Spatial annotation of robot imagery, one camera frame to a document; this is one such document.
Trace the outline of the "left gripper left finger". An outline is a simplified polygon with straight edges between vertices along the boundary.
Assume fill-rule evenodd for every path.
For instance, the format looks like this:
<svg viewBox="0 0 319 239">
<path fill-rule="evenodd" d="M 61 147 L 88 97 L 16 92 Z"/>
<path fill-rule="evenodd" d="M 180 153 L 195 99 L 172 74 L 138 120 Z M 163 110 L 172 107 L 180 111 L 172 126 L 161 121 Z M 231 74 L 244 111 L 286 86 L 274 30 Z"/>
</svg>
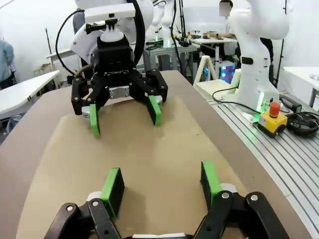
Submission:
<svg viewBox="0 0 319 239">
<path fill-rule="evenodd" d="M 112 168 L 101 194 L 82 206 L 65 203 L 50 225 L 46 239 L 120 239 L 118 216 L 125 184 L 119 167 Z"/>
</svg>

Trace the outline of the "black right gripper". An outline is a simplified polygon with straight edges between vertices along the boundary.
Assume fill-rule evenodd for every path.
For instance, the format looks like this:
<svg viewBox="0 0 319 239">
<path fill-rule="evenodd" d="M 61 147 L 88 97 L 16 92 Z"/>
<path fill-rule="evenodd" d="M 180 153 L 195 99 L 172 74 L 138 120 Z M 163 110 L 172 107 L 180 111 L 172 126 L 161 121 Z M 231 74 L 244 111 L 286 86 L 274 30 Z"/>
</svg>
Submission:
<svg viewBox="0 0 319 239">
<path fill-rule="evenodd" d="M 100 136 L 98 112 L 110 98 L 109 89 L 129 87 L 129 96 L 147 106 L 155 126 L 161 124 L 161 106 L 167 100 L 168 85 L 158 69 L 143 76 L 133 60 L 133 50 L 124 36 L 115 42 L 97 38 L 96 75 L 92 79 L 76 77 L 72 82 L 71 104 L 77 116 L 89 119 L 94 136 Z"/>
</svg>

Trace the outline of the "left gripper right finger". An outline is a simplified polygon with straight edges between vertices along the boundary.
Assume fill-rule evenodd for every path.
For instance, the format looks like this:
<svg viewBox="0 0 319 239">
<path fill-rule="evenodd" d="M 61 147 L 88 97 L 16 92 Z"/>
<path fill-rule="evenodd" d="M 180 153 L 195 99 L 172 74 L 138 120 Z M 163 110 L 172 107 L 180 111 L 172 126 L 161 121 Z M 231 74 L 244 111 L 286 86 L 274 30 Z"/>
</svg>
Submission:
<svg viewBox="0 0 319 239">
<path fill-rule="evenodd" d="M 195 239 L 220 239 L 226 228 L 236 228 L 250 239 L 285 237 L 285 228 L 263 193 L 241 196 L 223 190 L 211 161 L 201 163 L 200 182 L 208 212 L 193 235 Z"/>
</svg>

